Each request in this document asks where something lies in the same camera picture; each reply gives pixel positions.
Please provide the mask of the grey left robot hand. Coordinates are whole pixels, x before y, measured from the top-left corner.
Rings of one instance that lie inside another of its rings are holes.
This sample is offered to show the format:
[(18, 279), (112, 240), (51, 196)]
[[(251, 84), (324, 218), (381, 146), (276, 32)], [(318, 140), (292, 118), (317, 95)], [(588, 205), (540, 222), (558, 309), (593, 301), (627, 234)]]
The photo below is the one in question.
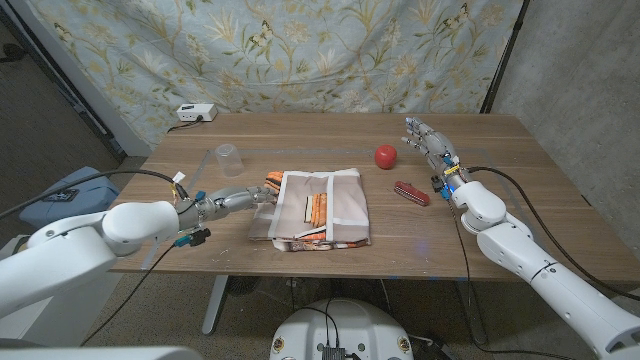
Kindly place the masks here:
[(201, 223), (220, 220), (234, 212), (254, 208), (258, 204), (276, 201), (276, 192), (268, 187), (226, 187), (197, 200), (179, 218), (184, 227), (195, 227)]

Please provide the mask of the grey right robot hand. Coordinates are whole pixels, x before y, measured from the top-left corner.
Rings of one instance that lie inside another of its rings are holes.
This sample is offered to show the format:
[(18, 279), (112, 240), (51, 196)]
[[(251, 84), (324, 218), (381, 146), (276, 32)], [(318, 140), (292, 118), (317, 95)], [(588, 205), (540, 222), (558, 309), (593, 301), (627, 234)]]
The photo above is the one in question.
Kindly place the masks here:
[(409, 136), (402, 137), (401, 141), (418, 151), (444, 184), (456, 190), (471, 181), (453, 144), (444, 134), (417, 117), (407, 117), (405, 126)]

